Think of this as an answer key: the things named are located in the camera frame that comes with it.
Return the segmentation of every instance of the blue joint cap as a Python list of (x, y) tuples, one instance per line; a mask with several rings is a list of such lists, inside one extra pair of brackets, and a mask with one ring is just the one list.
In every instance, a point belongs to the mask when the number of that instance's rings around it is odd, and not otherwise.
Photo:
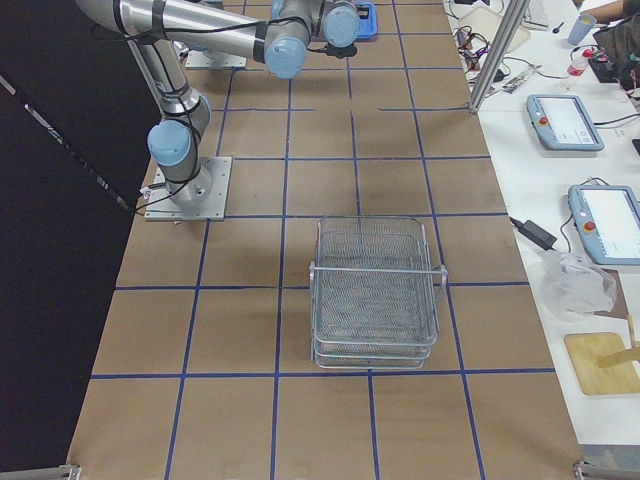
[(264, 63), (278, 78), (293, 78), (307, 58), (307, 47), (298, 38), (281, 37), (271, 42), (264, 52)]
[(360, 17), (355, 8), (341, 5), (331, 10), (322, 22), (322, 33), (334, 47), (347, 47), (360, 33)]
[(193, 141), (189, 129), (175, 120), (166, 120), (153, 127), (147, 135), (147, 146), (156, 162), (173, 167), (189, 154)]
[(276, 19), (280, 18), (280, 11), (284, 6), (284, 0), (273, 0), (271, 3), (271, 18)]

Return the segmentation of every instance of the metal pole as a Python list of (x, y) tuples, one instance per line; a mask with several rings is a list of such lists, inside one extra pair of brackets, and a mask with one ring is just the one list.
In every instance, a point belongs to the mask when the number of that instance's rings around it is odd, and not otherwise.
[(493, 79), (502, 63), (504, 54), (518, 30), (528, 6), (529, 0), (509, 1), (502, 22), (500, 22), (496, 36), (493, 39), (493, 43), (489, 47), (487, 60), (482, 65), (482, 70), (471, 92), (471, 98), (469, 99), (469, 111), (471, 113), (478, 113), (478, 110), (480, 110), (484, 96), (493, 83)]

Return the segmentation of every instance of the metal wire basket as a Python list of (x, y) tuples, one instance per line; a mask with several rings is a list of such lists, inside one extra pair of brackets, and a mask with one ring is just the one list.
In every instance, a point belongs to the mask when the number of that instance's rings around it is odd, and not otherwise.
[(423, 225), (405, 217), (327, 217), (311, 273), (312, 357), (332, 368), (419, 368), (438, 337)]

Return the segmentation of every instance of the person's arm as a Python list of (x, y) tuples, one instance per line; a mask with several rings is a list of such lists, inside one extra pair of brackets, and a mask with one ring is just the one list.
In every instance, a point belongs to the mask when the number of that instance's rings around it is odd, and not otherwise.
[(625, 1), (616, 0), (600, 7), (583, 10), (581, 13), (588, 13), (596, 17), (598, 23), (609, 23), (615, 20), (623, 19), (627, 14), (625, 12)]

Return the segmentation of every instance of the power adapter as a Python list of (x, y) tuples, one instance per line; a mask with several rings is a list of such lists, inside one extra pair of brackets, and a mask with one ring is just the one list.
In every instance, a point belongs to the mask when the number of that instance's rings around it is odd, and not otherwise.
[(506, 76), (507, 76), (506, 73), (504, 73), (502, 70), (498, 69), (498, 71), (496, 72), (496, 76), (493, 77), (493, 81), (494, 82), (501, 82), (502, 80), (505, 79)]
[(524, 223), (512, 217), (509, 217), (509, 220), (511, 220), (511, 223), (513, 223), (513, 226), (516, 227), (518, 232), (540, 248), (543, 250), (553, 250), (553, 244), (556, 242), (557, 238), (547, 232), (544, 228), (531, 220), (527, 220)]

